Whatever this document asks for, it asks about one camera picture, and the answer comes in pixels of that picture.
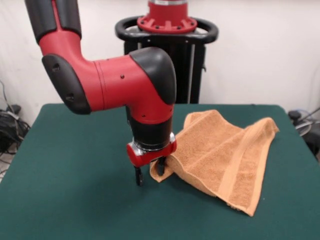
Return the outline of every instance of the towel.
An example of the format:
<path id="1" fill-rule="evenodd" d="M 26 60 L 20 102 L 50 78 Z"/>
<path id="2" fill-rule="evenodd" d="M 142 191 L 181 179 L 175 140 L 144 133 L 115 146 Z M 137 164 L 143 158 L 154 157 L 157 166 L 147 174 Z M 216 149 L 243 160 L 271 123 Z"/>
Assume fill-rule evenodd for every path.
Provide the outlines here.
<path id="1" fill-rule="evenodd" d="M 271 142 L 279 131 L 267 117 L 246 128 L 227 122 L 216 110 L 187 115 L 176 135 L 177 150 L 167 157 L 164 175 L 157 161 L 150 175 L 159 183 L 173 173 L 198 190 L 253 217 Z"/>

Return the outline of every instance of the red flange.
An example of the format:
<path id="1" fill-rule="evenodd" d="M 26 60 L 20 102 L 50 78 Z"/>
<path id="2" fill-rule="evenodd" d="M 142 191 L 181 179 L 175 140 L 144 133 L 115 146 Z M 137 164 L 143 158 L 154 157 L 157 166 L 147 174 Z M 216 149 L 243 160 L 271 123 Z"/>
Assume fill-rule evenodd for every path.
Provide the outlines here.
<path id="1" fill-rule="evenodd" d="M 197 21 L 188 17 L 187 0 L 149 0 L 149 13 L 137 25 L 151 33 L 186 34 L 197 28 Z"/>
<path id="2" fill-rule="evenodd" d="M 126 146 L 126 151 L 130 158 L 131 163 L 136 167 L 140 168 L 144 165 L 148 165 L 151 161 L 156 160 L 160 157 L 167 157 L 174 153 L 177 149 L 177 140 L 171 142 L 165 148 L 158 151 L 143 151 L 138 149 L 134 143 L 129 143 Z"/>

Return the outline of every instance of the screw hole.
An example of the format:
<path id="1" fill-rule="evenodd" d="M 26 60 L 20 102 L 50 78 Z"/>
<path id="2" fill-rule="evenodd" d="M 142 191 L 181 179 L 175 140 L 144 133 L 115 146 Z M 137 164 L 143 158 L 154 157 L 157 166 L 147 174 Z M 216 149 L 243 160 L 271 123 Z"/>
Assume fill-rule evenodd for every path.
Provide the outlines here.
<path id="1" fill-rule="evenodd" d="M 65 100 L 69 101 L 69 102 L 74 102 L 75 100 L 75 95 L 73 93 L 68 93 L 65 97 Z"/>
<path id="2" fill-rule="evenodd" d="M 56 63 L 55 65 L 53 65 L 52 71 L 54 72 L 58 72 L 60 70 L 60 65 L 58 63 Z"/>

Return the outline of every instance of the red arm link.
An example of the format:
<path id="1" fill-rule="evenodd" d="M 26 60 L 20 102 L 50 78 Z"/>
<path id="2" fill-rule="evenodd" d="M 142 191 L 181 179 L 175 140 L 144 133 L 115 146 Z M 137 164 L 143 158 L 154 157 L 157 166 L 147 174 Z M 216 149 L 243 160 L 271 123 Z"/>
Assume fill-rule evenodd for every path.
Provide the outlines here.
<path id="1" fill-rule="evenodd" d="M 163 123 L 172 116 L 173 105 L 164 103 L 147 74 L 129 55 L 84 59 L 81 38 L 61 27 L 55 0 L 52 6 L 57 28 L 39 41 L 42 54 L 58 55 L 73 67 L 93 112 L 128 106 L 131 116 L 144 124 Z"/>

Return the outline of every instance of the green tablecloth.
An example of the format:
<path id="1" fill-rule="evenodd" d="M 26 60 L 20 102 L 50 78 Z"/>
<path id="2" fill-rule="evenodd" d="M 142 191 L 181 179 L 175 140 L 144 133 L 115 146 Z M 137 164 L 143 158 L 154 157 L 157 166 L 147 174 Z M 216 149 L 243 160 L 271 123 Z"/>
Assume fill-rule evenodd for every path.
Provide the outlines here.
<path id="1" fill-rule="evenodd" d="M 0 240 L 320 239 L 320 167 L 278 106 L 177 105 L 174 132 L 194 111 L 217 109 L 246 127 L 272 117 L 272 142 L 254 217 L 177 176 L 135 184 L 125 109 L 74 115 L 42 108 L 0 184 Z"/>

